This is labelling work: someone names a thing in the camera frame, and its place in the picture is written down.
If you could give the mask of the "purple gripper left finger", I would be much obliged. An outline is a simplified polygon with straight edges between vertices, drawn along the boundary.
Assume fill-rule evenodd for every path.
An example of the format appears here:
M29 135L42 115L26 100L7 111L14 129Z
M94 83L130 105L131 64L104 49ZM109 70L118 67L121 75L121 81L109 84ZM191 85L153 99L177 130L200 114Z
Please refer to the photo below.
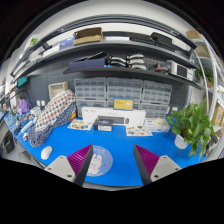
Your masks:
M78 186L82 186L92 156L93 145L90 144L69 156L60 155L45 168L45 171L68 180Z

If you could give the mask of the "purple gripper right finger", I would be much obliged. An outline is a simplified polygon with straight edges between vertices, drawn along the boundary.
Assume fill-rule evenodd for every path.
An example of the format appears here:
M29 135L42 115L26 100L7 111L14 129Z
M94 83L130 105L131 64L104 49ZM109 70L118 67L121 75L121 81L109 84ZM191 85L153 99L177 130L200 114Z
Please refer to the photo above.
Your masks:
M139 145L134 145L133 154L144 185L155 182L181 169L167 155L158 156Z

